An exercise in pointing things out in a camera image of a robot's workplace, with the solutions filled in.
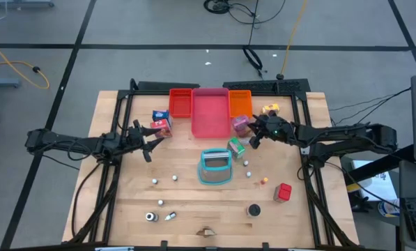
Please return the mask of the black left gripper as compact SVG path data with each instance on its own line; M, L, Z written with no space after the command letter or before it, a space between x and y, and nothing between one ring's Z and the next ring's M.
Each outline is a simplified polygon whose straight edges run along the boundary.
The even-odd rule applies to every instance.
M137 119L133 121L133 125L134 127L129 127L127 129L123 153L131 153L136 150L142 150L144 160L146 162L151 162L152 159L150 153L164 140L164 138L157 138L151 142L145 142L144 137L154 135L160 132L161 129L145 128L144 126L140 125Z

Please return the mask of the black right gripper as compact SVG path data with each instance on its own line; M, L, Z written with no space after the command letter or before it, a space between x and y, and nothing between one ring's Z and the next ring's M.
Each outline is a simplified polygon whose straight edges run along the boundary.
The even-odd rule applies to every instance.
M267 131L267 137L271 138L273 141L279 141L283 143L293 143L295 141L294 129L291 123L285 119L269 114L253 114L252 116L255 121L251 123L251 127L265 127ZM260 145L260 141L264 137L264 133L258 132L250 138L249 144L253 149L257 149Z

